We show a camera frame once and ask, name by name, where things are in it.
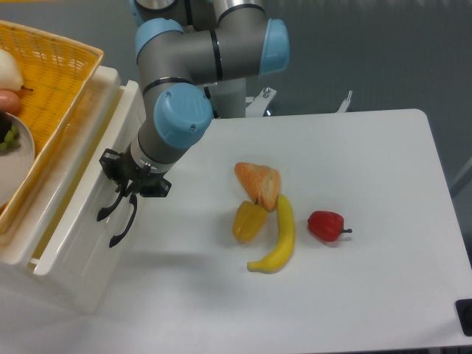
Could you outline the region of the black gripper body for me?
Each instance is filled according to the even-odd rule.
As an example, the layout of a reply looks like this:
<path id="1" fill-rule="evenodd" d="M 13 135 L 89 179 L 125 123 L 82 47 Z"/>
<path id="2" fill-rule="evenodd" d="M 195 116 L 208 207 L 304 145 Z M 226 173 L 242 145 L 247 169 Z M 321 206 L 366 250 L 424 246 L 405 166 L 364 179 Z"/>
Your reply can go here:
<path id="1" fill-rule="evenodd" d="M 165 198 L 172 187 L 164 173 L 152 171 L 149 162 L 140 167 L 132 158 L 130 149 L 118 153 L 107 148 L 99 162 L 106 177 L 117 185 L 117 192 L 123 192 L 125 197 L 139 194 L 143 198 Z"/>

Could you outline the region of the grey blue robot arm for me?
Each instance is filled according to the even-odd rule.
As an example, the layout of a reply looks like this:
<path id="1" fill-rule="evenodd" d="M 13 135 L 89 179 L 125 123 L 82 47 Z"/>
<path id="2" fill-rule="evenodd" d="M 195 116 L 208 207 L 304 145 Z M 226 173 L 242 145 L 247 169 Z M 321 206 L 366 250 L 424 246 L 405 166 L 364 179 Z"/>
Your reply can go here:
<path id="1" fill-rule="evenodd" d="M 123 152 L 100 164 L 118 198 L 165 197 L 165 174 L 204 135 L 214 110 L 208 84 L 281 72 L 288 31 L 261 1 L 132 1 L 135 58 L 146 118 Z"/>

